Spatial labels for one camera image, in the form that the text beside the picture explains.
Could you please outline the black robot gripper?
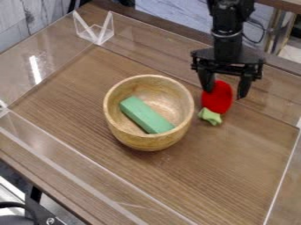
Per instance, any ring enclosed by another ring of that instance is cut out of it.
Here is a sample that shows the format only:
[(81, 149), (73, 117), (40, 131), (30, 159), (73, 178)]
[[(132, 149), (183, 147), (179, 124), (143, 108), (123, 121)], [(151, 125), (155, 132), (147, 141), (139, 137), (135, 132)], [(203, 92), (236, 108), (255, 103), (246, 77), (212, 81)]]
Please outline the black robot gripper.
[(191, 69), (198, 73), (200, 86), (206, 92), (212, 91), (215, 73), (240, 76), (236, 99), (242, 99), (247, 95), (252, 80), (262, 78), (263, 64), (266, 62), (264, 56), (246, 47), (230, 59), (215, 57), (212, 47), (192, 50), (189, 56)]

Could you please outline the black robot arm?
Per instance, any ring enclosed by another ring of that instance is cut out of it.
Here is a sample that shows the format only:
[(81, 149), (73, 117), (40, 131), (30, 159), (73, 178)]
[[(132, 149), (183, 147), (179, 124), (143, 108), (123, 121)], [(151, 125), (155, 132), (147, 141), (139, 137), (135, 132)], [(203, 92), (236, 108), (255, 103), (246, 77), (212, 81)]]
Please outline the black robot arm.
[(243, 47), (243, 24), (255, 10), (254, 0), (207, 0), (212, 17), (212, 47), (189, 52), (189, 67), (198, 73), (200, 87), (212, 92), (215, 74), (238, 76), (236, 99), (244, 98), (251, 83), (262, 78), (266, 59)]

